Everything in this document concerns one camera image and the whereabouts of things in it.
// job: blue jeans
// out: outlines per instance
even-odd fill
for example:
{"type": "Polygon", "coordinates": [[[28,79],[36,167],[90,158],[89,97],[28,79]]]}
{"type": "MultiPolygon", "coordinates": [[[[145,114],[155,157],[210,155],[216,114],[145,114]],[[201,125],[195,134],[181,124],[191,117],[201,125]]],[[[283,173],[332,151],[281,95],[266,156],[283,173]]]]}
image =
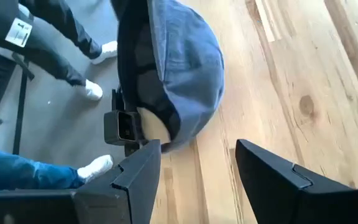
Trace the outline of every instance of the blue jeans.
{"type": "Polygon", "coordinates": [[[71,167],[35,162],[0,151],[0,190],[76,189],[83,184],[71,167]]]}

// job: shoe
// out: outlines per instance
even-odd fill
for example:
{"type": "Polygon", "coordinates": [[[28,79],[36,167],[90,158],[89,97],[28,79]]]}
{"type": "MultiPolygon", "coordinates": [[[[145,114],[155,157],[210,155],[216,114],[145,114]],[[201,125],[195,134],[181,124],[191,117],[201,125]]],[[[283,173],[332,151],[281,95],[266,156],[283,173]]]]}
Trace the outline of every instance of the shoe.
{"type": "Polygon", "coordinates": [[[112,168],[113,162],[110,155],[105,155],[96,158],[86,167],[77,170],[78,176],[84,180],[85,183],[105,174],[112,168]]]}
{"type": "Polygon", "coordinates": [[[117,56],[117,41],[112,41],[102,45],[102,53],[99,57],[92,60],[92,64],[97,65],[107,58],[117,56]]]}
{"type": "Polygon", "coordinates": [[[90,100],[100,100],[103,96],[102,88],[89,80],[86,80],[85,86],[78,86],[77,89],[90,100]]]}

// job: black pants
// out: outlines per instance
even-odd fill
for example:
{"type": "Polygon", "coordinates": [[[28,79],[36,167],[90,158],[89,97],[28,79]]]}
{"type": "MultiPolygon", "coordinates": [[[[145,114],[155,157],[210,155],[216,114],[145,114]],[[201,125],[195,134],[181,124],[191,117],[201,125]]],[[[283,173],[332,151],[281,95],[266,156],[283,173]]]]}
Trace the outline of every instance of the black pants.
{"type": "MultiPolygon", "coordinates": [[[[74,18],[65,0],[19,0],[19,3],[27,7],[34,16],[53,25],[90,59],[101,54],[101,46],[85,32],[84,27],[74,18]]],[[[20,14],[19,18],[31,24],[25,15],[20,14]]],[[[4,39],[0,39],[0,47],[25,56],[56,79],[65,80],[70,85],[85,86],[86,79],[70,65],[66,58],[59,55],[58,49],[42,36],[37,26],[33,26],[25,47],[16,46],[4,39]]]]}

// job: person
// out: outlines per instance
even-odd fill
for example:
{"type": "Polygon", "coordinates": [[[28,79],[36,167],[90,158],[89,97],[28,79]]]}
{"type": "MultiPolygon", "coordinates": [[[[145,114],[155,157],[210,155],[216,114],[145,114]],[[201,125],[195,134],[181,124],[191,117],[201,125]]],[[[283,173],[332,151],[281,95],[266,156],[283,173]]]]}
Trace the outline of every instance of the person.
{"type": "MultiPolygon", "coordinates": [[[[19,3],[25,6],[31,14],[53,25],[67,39],[70,39],[93,64],[99,64],[117,55],[117,42],[98,44],[76,20],[65,0],[19,0],[19,3]]],[[[21,22],[31,23],[22,12],[19,12],[18,19],[21,22]]],[[[25,46],[21,47],[0,38],[0,47],[25,56],[56,79],[65,80],[71,86],[75,86],[80,93],[91,100],[99,100],[103,95],[101,87],[76,71],[35,25],[32,27],[25,46]]]]}
{"type": "Polygon", "coordinates": [[[0,190],[77,189],[112,168],[110,155],[74,169],[36,162],[0,151],[0,190]]]}

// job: tag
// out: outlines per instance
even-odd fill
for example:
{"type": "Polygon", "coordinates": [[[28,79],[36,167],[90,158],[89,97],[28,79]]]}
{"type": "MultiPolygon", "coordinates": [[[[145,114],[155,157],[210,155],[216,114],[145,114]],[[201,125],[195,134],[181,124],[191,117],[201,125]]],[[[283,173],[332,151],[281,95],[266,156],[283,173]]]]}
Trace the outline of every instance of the tag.
{"type": "Polygon", "coordinates": [[[5,40],[19,47],[24,47],[29,39],[31,30],[32,25],[15,18],[5,40]]]}

